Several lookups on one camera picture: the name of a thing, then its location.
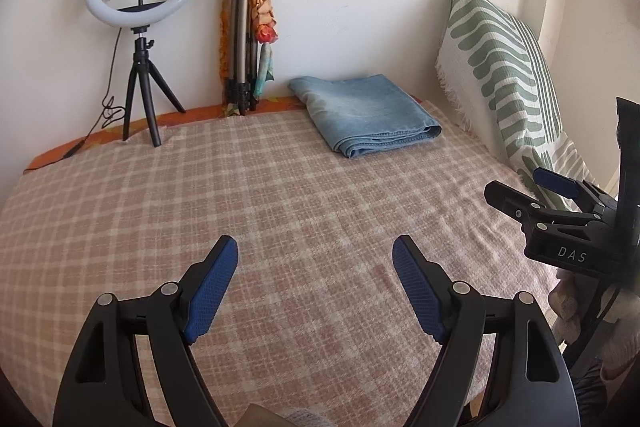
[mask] denim cloth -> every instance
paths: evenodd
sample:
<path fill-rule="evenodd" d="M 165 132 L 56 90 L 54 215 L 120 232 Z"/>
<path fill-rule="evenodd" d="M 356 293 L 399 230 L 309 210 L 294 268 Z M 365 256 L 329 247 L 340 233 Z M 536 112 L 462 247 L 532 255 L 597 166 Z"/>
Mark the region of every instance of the denim cloth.
<path fill-rule="evenodd" d="M 440 124 L 386 76 L 331 82 L 303 76 L 289 83 L 335 152 L 347 158 L 430 140 Z"/>

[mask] light stand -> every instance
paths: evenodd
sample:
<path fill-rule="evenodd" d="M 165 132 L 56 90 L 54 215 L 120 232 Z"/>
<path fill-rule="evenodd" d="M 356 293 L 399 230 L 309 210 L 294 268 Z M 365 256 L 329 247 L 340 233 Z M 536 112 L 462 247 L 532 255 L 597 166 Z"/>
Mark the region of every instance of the light stand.
<path fill-rule="evenodd" d="M 133 65 L 129 73 L 129 83 L 127 84 L 127 101 L 125 103 L 124 124 L 122 126 L 122 140 L 129 139 L 129 123 L 131 121 L 131 109 L 133 106 L 133 93 L 136 90 L 136 79 L 140 80 L 140 92 L 142 94 L 142 103 L 145 107 L 146 123 L 149 126 L 149 134 L 154 147 L 160 147 L 162 141 L 158 132 L 158 123 L 156 122 L 156 113 L 154 111 L 154 100 L 151 97 L 151 84 L 149 76 L 158 84 L 164 95 L 174 104 L 179 112 L 184 113 L 182 104 L 178 101 L 173 91 L 156 68 L 156 65 L 149 59 L 149 49 L 154 45 L 154 41 L 146 41 L 144 34 L 149 26 L 140 28 L 132 28 L 131 30 L 137 35 L 135 41 L 135 51 L 133 52 Z"/>

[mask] screw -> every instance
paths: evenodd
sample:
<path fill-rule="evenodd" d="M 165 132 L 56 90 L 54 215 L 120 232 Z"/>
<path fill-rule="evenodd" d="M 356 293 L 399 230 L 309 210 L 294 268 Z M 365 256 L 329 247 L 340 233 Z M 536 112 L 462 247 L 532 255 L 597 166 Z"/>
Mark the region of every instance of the screw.
<path fill-rule="evenodd" d="M 471 288 L 466 282 L 458 281 L 453 283 L 453 291 L 460 295 L 466 295 L 471 291 Z"/>
<path fill-rule="evenodd" d="M 103 293 L 98 297 L 98 304 L 100 304 L 100 306 L 111 304 L 111 301 L 113 301 L 113 295 L 110 293 Z"/>
<path fill-rule="evenodd" d="M 160 293 L 162 295 L 173 295 L 178 291 L 178 285 L 175 282 L 168 282 L 167 284 L 163 284 L 162 288 L 160 288 Z"/>
<path fill-rule="evenodd" d="M 518 299 L 523 304 L 533 304 L 534 298 L 529 292 L 518 293 Z"/>

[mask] checkered bedspread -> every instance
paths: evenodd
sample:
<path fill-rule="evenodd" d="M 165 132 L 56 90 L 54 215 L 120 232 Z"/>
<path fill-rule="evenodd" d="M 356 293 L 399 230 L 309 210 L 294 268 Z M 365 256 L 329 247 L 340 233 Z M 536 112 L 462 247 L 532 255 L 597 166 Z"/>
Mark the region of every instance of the checkered bedspread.
<path fill-rule="evenodd" d="M 401 426 L 439 346 L 391 263 L 409 233 L 452 279 L 546 308 L 553 270 L 527 260 L 519 226 L 484 203 L 517 175 L 424 104 L 426 144 L 349 160 L 305 111 L 146 132 L 23 176 L 0 216 L 0 366 L 50 425 L 76 335 L 98 295 L 148 295 L 222 234 L 240 261 L 212 328 L 193 346 L 232 424 L 249 403 L 308 408 L 343 426 Z M 141 358 L 156 418 L 171 423 Z M 490 363 L 483 346 L 470 394 Z"/>

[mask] black cable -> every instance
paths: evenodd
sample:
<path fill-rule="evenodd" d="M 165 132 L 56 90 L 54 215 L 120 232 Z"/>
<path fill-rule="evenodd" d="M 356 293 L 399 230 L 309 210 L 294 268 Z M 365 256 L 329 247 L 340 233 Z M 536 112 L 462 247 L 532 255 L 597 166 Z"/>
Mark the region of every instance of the black cable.
<path fill-rule="evenodd" d="M 109 82 L 107 83 L 107 92 L 104 94 L 104 97 L 102 99 L 102 111 L 100 111 L 100 116 L 98 117 L 98 120 L 95 121 L 94 125 L 91 127 L 91 129 L 86 134 L 86 136 L 82 138 L 78 143 L 76 143 L 73 147 L 71 147 L 71 149 L 65 152 L 62 158 L 59 158 L 49 163 L 45 163 L 40 167 L 35 167 L 33 169 L 25 169 L 25 171 L 37 171 L 38 169 L 42 169 L 43 167 L 48 167 L 49 165 L 53 165 L 54 163 L 58 163 L 62 160 L 66 160 L 67 158 L 71 158 L 71 156 L 76 154 L 82 148 L 82 146 L 85 144 L 85 142 L 89 138 L 90 134 L 94 131 L 94 129 L 100 123 L 100 120 L 104 119 L 104 121 L 102 122 L 102 126 L 100 126 L 101 129 L 104 129 L 105 127 L 111 125 L 112 123 L 115 123 L 117 121 L 124 119 L 125 108 L 122 107 L 121 105 L 113 105 L 113 103 L 115 102 L 115 97 L 113 95 L 111 95 L 111 98 L 109 98 L 109 92 L 111 90 L 111 79 L 113 78 L 113 65 L 116 61 L 116 52 L 118 51 L 118 42 L 120 42 L 121 34 L 122 34 L 122 28 L 118 30 L 116 43 L 113 47 L 113 55 L 111 56 L 111 68 L 109 68 Z"/>
<path fill-rule="evenodd" d="M 600 310 L 602 309 L 602 296 L 604 292 L 606 292 L 609 287 L 609 282 L 605 280 L 598 281 L 598 285 L 593 293 L 593 297 L 591 298 L 591 302 L 587 308 L 586 313 L 582 320 L 580 320 L 580 331 L 586 331 L 598 318 L 600 314 Z"/>
<path fill-rule="evenodd" d="M 609 299 L 609 302 L 607 303 L 606 306 L 604 306 L 604 309 L 603 309 L 602 313 L 600 315 L 598 315 L 598 318 L 596 319 L 598 321 L 598 323 L 602 322 L 604 317 L 607 316 L 607 313 L 609 313 L 609 310 L 613 306 L 613 302 L 615 302 L 615 300 L 618 298 L 619 293 L 620 293 L 620 286 L 616 286 L 616 289 L 613 290 L 613 294 L 611 295 L 611 298 Z"/>

